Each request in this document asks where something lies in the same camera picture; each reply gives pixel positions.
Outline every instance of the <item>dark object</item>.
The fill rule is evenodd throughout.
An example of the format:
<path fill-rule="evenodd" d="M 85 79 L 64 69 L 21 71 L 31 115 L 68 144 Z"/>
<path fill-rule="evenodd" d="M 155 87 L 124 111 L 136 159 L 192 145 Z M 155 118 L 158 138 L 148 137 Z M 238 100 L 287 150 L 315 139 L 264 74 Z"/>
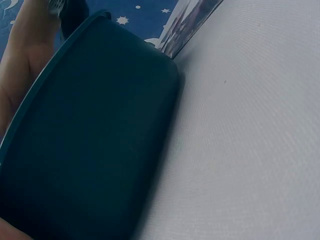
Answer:
<path fill-rule="evenodd" d="M 60 13 L 61 31 L 67 39 L 89 16 L 86 0 L 65 0 Z"/>
<path fill-rule="evenodd" d="M 43 70 L 0 148 L 0 217 L 35 240 L 126 240 L 179 90 L 174 62 L 89 17 Z"/>

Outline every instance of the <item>white fabric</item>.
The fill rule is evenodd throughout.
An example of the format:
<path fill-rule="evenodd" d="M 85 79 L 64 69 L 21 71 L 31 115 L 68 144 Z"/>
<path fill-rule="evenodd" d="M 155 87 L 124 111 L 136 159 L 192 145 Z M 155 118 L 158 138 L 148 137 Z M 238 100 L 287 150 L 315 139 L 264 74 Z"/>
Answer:
<path fill-rule="evenodd" d="M 318 240 L 320 3 L 224 0 L 176 58 L 182 102 L 142 240 Z"/>

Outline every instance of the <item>white surface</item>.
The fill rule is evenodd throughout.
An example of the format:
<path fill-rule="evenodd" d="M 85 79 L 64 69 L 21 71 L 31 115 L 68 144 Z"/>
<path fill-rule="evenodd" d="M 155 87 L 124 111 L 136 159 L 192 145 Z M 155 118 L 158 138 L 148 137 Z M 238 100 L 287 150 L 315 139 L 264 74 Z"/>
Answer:
<path fill-rule="evenodd" d="M 182 103 L 142 240 L 320 238 L 320 3 L 224 0 L 176 58 Z"/>

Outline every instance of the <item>blue cloth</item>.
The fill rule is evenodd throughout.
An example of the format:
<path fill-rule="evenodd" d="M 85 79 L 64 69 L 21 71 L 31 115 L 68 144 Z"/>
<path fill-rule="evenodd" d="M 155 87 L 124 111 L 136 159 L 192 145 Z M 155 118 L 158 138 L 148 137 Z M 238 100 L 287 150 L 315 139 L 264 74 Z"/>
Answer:
<path fill-rule="evenodd" d="M 87 0 L 91 14 L 107 9 L 114 22 L 120 17 L 124 22 L 127 19 L 127 23 L 120 26 L 144 40 L 160 37 L 177 2 L 178 0 Z M 16 19 L 22 3 L 23 0 L 0 0 L 0 57 L 7 45 L 12 21 Z"/>

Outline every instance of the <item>white star pattern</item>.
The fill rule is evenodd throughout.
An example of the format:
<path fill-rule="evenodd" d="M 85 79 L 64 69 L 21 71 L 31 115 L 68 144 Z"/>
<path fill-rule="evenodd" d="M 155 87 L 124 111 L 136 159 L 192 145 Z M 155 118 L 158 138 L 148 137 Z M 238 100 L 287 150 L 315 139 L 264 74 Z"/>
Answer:
<path fill-rule="evenodd" d="M 10 0 L 10 5 L 4 9 L 4 12 L 6 12 L 7 9 L 10 9 L 13 6 L 15 6 L 17 3 L 18 3 L 18 0 Z"/>
<path fill-rule="evenodd" d="M 129 22 L 129 18 L 125 17 L 125 16 L 121 16 L 119 18 L 116 19 L 116 22 L 118 24 L 123 24 L 126 25 Z"/>
<path fill-rule="evenodd" d="M 161 12 L 163 12 L 163 13 L 167 14 L 167 13 L 169 13 L 169 12 L 170 12 L 170 9 L 162 9 L 162 10 L 161 10 Z"/>

